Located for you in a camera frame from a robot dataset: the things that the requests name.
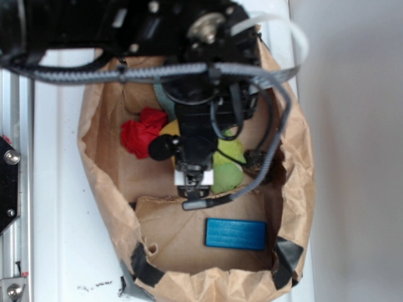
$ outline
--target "white wall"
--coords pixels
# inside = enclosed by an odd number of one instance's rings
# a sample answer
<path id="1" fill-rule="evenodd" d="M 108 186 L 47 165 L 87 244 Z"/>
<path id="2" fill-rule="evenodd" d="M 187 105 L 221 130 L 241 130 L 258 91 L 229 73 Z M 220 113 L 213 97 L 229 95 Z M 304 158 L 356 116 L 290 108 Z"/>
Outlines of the white wall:
<path id="1" fill-rule="evenodd" d="M 290 0 L 316 161 L 316 301 L 403 301 L 403 1 Z"/>

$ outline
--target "yellow object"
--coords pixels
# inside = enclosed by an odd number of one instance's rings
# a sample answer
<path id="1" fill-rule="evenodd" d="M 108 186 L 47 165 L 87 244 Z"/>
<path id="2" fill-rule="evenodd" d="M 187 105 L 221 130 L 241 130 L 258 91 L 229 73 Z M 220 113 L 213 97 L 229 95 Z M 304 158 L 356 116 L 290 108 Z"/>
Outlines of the yellow object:
<path id="1" fill-rule="evenodd" d="M 174 121 L 168 123 L 163 129 L 161 129 L 159 134 L 160 135 L 170 134 L 170 135 L 180 136 L 178 120 L 174 120 Z"/>

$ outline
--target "metal frame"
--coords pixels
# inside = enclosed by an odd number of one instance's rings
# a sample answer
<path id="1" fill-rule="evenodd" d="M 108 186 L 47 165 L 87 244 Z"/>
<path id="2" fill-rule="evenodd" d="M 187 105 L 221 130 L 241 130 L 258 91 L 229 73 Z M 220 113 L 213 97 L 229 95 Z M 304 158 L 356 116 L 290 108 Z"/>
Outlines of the metal frame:
<path id="1" fill-rule="evenodd" d="M 33 82 L 25 77 L 6 70 L 0 71 L 0 133 L 20 154 L 20 216 L 0 237 L 0 280 L 3 294 L 7 291 L 5 284 L 8 281 L 15 278 L 15 284 L 23 282 L 23 293 L 17 301 L 28 301 L 32 288 L 29 275 L 32 272 L 33 87 Z M 3 295 L 3 298 L 6 302 L 7 295 Z"/>

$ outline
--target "white cable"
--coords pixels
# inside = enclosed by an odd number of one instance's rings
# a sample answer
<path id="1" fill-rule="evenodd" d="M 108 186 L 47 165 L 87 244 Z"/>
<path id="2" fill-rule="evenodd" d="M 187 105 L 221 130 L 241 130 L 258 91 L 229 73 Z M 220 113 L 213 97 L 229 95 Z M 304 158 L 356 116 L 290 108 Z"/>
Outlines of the white cable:
<path id="1" fill-rule="evenodd" d="M 285 19 L 284 17 L 278 16 L 276 14 L 261 14 L 254 18 L 246 19 L 235 24 L 231 28 L 231 36 L 235 36 L 248 28 L 256 26 L 259 23 L 273 20 L 282 21 L 290 27 L 291 34 L 294 37 L 298 48 L 300 49 L 301 62 L 299 62 L 298 65 L 301 65 L 305 61 L 309 53 L 308 38 L 298 25 L 290 20 Z"/>

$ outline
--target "green ball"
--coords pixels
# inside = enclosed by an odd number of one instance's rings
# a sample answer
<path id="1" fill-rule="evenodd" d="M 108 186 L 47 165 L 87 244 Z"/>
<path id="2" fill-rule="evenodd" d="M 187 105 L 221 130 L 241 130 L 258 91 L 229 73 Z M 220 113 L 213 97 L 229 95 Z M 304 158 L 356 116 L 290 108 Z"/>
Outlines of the green ball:
<path id="1" fill-rule="evenodd" d="M 214 185 L 211 186 L 211 190 L 214 194 L 231 191 L 244 180 L 242 168 L 233 162 L 215 165 L 213 169 Z"/>

